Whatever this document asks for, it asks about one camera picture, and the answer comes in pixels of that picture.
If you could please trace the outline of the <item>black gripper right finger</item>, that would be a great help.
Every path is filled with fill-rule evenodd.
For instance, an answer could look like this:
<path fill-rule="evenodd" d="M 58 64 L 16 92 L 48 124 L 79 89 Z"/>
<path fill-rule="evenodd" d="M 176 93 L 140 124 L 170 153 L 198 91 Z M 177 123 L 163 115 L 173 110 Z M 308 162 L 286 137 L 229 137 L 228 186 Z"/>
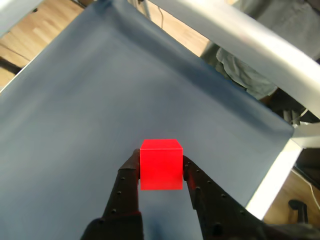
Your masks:
<path fill-rule="evenodd" d="M 183 179 L 197 212 L 205 240 L 318 240 L 320 230 L 308 222 L 307 205 L 292 199 L 296 224 L 266 224 L 248 212 L 188 157 L 183 157 Z"/>

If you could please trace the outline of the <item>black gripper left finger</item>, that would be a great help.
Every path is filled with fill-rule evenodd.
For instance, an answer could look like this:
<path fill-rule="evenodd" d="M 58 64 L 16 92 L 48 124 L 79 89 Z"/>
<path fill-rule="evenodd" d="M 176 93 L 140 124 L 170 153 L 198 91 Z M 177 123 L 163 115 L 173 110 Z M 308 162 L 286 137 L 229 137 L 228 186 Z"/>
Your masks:
<path fill-rule="evenodd" d="M 113 189 L 101 217 L 91 221 L 82 240 L 143 240 L 138 183 L 140 150 L 135 149 L 117 172 Z"/>

